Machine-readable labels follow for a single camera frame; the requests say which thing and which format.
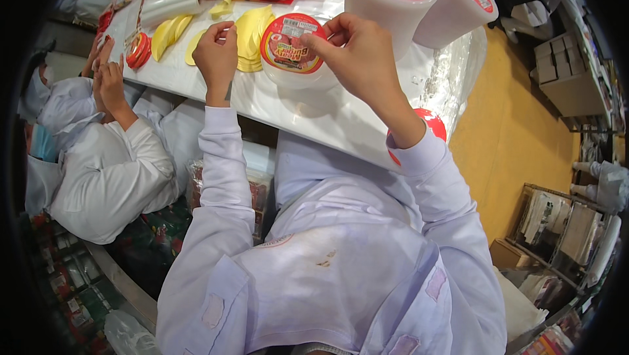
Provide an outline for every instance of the yellow floor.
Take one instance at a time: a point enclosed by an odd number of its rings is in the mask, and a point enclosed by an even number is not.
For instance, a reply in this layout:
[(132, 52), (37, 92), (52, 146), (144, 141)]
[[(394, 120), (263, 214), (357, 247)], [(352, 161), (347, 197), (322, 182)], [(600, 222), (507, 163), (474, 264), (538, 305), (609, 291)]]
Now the yellow floor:
[(568, 192), (579, 135), (531, 87), (519, 47), (498, 28), (486, 33), (487, 60), (450, 149), (491, 244), (514, 225), (524, 183)]

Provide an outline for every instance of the barcode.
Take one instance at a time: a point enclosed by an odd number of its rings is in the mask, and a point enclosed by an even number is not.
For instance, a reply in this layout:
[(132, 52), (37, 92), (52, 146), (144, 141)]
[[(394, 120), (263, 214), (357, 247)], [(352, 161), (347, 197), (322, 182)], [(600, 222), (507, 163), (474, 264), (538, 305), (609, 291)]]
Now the barcode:
[(303, 29), (308, 29), (308, 30), (312, 30), (314, 32), (316, 32), (317, 26), (314, 24), (309, 24), (307, 22), (300, 22), (299, 23), (299, 27), (303, 28)]
[(304, 34), (304, 29), (284, 25), (282, 26), (282, 34), (292, 37), (301, 37), (301, 35)]
[(299, 21), (295, 21), (294, 19), (284, 18), (284, 25), (299, 26)]
[(488, 8), (491, 5), (491, 2), (489, 0), (478, 0), (481, 3), (481, 7), (483, 7), (484, 9)]

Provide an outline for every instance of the plastic bag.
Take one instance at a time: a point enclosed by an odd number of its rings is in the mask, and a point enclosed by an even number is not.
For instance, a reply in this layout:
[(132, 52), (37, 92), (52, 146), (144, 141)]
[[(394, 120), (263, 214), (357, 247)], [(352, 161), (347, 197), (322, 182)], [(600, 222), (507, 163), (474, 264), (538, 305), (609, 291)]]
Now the plastic bag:
[[(190, 212), (200, 207), (200, 191), (203, 186), (203, 160), (191, 160), (188, 163), (189, 183), (186, 199)], [(273, 177), (262, 171), (247, 168), (247, 179), (249, 181), (249, 189), (251, 190), (251, 206), (256, 211), (256, 225), (254, 233), (254, 244), (262, 243), (262, 221), (266, 212), (267, 196), (271, 189), (271, 180)]]
[(107, 314), (105, 337), (118, 355), (161, 355), (155, 336), (121, 310)]

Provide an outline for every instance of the metal wire shelf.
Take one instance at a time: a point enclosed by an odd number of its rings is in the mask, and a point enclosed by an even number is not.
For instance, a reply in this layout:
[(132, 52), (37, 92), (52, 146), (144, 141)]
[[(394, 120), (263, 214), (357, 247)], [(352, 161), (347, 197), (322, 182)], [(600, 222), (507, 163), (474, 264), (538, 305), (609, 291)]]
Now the metal wire shelf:
[[(528, 217), (527, 212), (531, 209), (531, 203), (533, 202), (533, 198), (532, 197), (533, 197), (533, 191), (534, 190), (543, 191), (543, 192), (548, 193), (548, 194), (558, 195), (558, 196), (561, 196), (561, 197), (563, 197), (563, 198), (565, 198), (567, 200), (570, 200), (570, 211), (569, 211), (568, 215), (566, 216), (566, 218), (564, 219), (563, 231), (559, 235), (559, 237), (557, 238), (557, 241), (555, 243), (555, 246), (554, 246), (554, 249), (552, 251), (552, 254), (548, 258), (548, 260), (546, 260), (543, 257), (539, 256), (534, 251), (528, 249), (527, 247), (525, 247), (525, 245), (521, 244), (518, 241), (518, 238), (521, 237), (521, 236), (518, 236), (518, 234), (521, 233), (523, 226), (526, 224), (525, 221), (527, 220), (527, 217)], [(580, 272), (582, 273), (581, 277), (578, 278), (578, 280), (576, 280), (576, 281), (571, 279), (570, 277), (568, 277), (568, 275), (565, 272), (561, 271), (560, 270), (561, 267), (559, 266), (559, 264), (556, 263), (559, 260), (559, 258), (557, 258), (557, 256), (559, 254), (559, 251), (560, 251), (561, 246), (563, 244), (563, 241), (565, 239), (565, 235), (568, 232), (569, 227), (570, 227), (570, 218), (572, 217), (572, 214), (574, 212), (575, 202), (583, 204), (586, 207), (588, 207), (588, 208), (590, 208), (592, 210), (595, 210), (595, 211), (597, 211), (597, 212), (602, 214), (601, 223), (602, 223), (602, 227), (603, 227), (603, 233), (601, 234), (601, 236), (604, 236), (604, 233), (607, 231), (607, 228), (609, 227), (609, 222), (610, 222), (611, 218), (613, 217), (613, 214), (611, 212), (607, 211), (601, 205), (599, 205), (597, 203), (594, 203), (592, 201), (586, 200), (585, 198), (581, 198), (581, 197), (576, 196), (576, 195), (570, 195), (570, 194), (558, 192), (558, 191), (551, 190), (551, 189), (546, 188), (546, 187), (541, 187), (541, 186), (533, 185), (533, 184), (530, 184), (530, 183), (525, 183), (524, 184), (523, 193), (528, 196), (525, 208), (523, 210), (523, 215), (522, 215), (518, 225), (514, 228), (514, 231), (509, 236), (507, 236), (506, 240), (510, 244), (514, 245), (516, 248), (518, 248), (521, 251), (525, 252), (527, 255), (529, 255), (534, 260), (538, 261), (546, 269), (548, 269), (551, 272), (553, 272), (554, 274), (556, 274), (560, 279), (562, 279), (568, 285), (573, 287), (577, 291), (577, 293), (579, 295), (583, 295), (584, 294), (584, 288), (585, 288), (585, 285), (586, 285), (585, 278), (587, 277), (587, 275), (589, 274), (589, 272), (590, 272), (590, 270), (592, 268), (592, 264), (593, 264), (594, 258), (596, 257), (596, 254), (598, 253), (598, 250), (599, 250), (599, 247), (600, 247), (600, 242), (595, 247), (594, 252), (589, 255), (589, 258), (587, 260), (587, 264), (586, 265), (582, 266), (582, 265), (579, 265), (579, 264), (575, 263), (575, 264), (580, 266), (579, 269), (580, 269)]]

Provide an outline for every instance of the red lid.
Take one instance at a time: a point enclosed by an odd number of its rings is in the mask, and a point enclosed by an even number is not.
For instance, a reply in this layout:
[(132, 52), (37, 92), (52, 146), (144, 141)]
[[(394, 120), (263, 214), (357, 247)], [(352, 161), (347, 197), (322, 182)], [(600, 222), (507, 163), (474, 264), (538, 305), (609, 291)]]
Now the red lid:
[(260, 40), (262, 59), (284, 71), (314, 73), (323, 60), (299, 42), (304, 33), (327, 39), (319, 22), (309, 15), (289, 13), (278, 17), (267, 27)]
[(145, 33), (138, 33), (126, 51), (126, 63), (130, 68), (139, 68), (146, 63), (151, 54), (151, 38)]

